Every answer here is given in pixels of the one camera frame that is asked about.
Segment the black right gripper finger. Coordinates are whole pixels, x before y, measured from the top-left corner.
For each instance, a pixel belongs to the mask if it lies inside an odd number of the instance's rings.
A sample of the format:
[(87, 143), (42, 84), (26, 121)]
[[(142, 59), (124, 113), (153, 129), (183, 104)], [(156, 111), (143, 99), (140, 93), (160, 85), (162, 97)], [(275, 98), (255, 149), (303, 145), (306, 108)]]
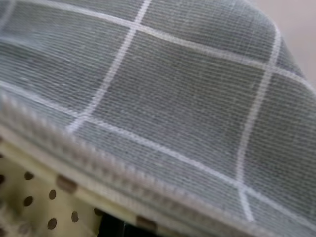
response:
[(130, 225), (104, 213), (97, 237), (158, 237), (149, 231)]

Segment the grey plaid fabric pouch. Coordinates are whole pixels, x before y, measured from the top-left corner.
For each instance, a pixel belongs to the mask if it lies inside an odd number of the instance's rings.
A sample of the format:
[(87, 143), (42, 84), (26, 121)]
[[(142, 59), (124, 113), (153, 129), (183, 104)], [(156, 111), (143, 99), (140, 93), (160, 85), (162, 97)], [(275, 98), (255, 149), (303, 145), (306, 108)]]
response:
[(0, 0), (0, 237), (316, 237), (316, 89), (247, 0)]

